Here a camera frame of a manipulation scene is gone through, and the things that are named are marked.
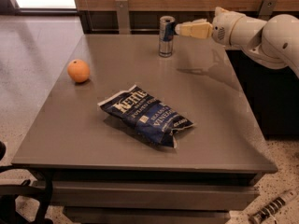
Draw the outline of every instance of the silver can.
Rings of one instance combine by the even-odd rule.
[[[159,55],[162,57],[172,55],[175,21],[175,18],[170,16],[160,18]]]

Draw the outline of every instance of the speckled floor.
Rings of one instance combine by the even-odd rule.
[[[10,164],[81,36],[77,17],[0,16],[0,140],[7,146],[0,165]],[[244,211],[232,211],[228,224],[249,223],[248,215],[284,190],[299,187],[299,138],[270,139],[267,145],[278,172],[257,184],[261,196]],[[0,183],[19,183],[27,177],[26,172],[10,172],[0,175]],[[18,201],[18,209],[29,219],[35,214],[32,206],[35,203],[26,199]],[[55,224],[71,223],[62,207],[51,207],[48,216]],[[278,224],[299,223],[299,197],[275,217]]]

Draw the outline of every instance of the orange fruit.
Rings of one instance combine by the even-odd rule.
[[[90,67],[84,61],[75,59],[67,66],[68,75],[77,83],[86,81],[90,76]]]

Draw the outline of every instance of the black chair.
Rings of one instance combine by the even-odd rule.
[[[0,141],[0,160],[6,153],[6,146]],[[9,166],[0,166],[0,173],[9,170],[20,169]],[[50,199],[52,195],[52,183],[50,177],[44,175],[38,170],[32,170],[38,172],[45,181],[45,187],[43,189],[31,187],[30,180],[24,180],[20,185],[0,185],[0,224],[52,224],[50,219],[46,219],[48,207],[50,205]],[[16,198],[18,196],[29,197],[39,201],[39,206],[36,212],[36,218],[33,222],[28,222],[24,217],[16,212]]]

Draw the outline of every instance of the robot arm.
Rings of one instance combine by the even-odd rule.
[[[270,21],[247,17],[245,14],[216,7],[210,30],[206,21],[182,23],[176,27],[179,35],[206,38],[203,34],[186,32],[200,23],[206,37],[224,46],[242,49],[253,61],[271,69],[289,66],[299,77],[299,20],[290,15],[278,15]]]

